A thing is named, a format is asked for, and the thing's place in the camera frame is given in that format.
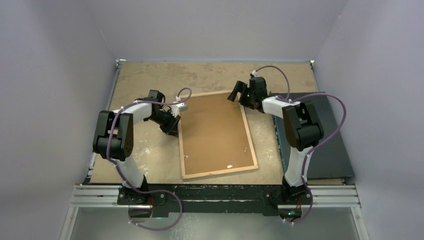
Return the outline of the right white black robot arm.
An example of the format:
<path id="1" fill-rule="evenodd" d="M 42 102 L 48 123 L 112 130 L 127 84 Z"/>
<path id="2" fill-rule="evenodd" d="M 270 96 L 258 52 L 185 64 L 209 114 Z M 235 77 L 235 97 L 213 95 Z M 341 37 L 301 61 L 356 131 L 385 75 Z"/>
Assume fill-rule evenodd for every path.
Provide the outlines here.
<path id="1" fill-rule="evenodd" d="M 261 76 L 251 76 L 248 83 L 237 81 L 227 99 L 231 102 L 238 100 L 244 107 L 283 120 L 290 156 L 280 196 L 284 202 L 294 203 L 307 190 L 307 171 L 313 148 L 324 137 L 324 128 L 314 104 L 272 96 Z"/>

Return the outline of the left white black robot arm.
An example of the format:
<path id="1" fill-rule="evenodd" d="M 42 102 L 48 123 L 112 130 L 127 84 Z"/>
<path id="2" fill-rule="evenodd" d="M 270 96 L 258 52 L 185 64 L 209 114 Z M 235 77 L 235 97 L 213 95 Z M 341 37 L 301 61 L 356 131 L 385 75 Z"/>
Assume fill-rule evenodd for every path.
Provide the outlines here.
<path id="1" fill-rule="evenodd" d="M 122 186 L 131 189 L 129 197 L 138 205 L 149 199 L 149 187 L 132 156 L 134 148 L 134 125 L 151 121 L 169 136 L 177 137 L 181 113 L 187 109 L 185 99 L 180 96 L 167 102 L 158 90 L 150 90 L 147 97 L 137 98 L 132 103 L 116 110 L 99 112 L 93 136 L 93 152 L 99 154 L 116 169 Z"/>

